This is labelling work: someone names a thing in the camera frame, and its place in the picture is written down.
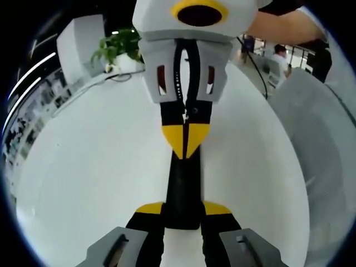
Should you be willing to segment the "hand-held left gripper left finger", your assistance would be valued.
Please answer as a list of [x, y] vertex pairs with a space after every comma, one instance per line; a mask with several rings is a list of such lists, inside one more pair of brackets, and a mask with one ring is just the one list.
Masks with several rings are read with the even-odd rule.
[[138, 208], [125, 227], [90, 245], [78, 266], [159, 266], [164, 252], [162, 203]]

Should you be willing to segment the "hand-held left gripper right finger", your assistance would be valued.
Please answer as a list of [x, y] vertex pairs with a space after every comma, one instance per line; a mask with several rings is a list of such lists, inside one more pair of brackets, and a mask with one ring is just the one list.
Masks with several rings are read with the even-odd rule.
[[207, 266], [286, 266], [278, 248], [252, 229], [243, 229], [225, 206], [205, 201], [202, 252]]

